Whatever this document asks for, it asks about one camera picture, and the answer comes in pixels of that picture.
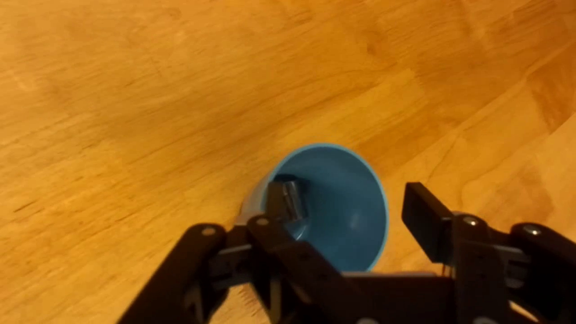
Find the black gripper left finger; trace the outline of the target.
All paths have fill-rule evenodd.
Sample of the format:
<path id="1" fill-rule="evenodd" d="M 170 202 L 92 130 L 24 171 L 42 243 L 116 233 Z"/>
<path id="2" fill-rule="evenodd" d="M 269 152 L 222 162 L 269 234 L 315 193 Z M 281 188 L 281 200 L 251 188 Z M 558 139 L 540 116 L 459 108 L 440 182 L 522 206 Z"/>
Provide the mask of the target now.
<path id="1" fill-rule="evenodd" d="M 236 285 L 251 285 L 274 324 L 341 324 L 341 274 L 267 209 L 245 225 L 189 227 L 119 324 L 209 324 Z"/>

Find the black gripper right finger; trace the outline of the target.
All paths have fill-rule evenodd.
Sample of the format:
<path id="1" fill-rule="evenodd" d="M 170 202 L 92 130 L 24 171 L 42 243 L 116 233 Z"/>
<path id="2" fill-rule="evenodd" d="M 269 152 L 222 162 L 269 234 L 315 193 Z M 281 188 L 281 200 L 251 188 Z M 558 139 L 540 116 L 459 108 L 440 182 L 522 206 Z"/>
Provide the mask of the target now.
<path id="1" fill-rule="evenodd" d="M 422 182 L 405 186 L 402 220 L 427 258 L 452 270 L 458 324 L 576 324 L 576 243 L 551 227 L 499 233 Z"/>

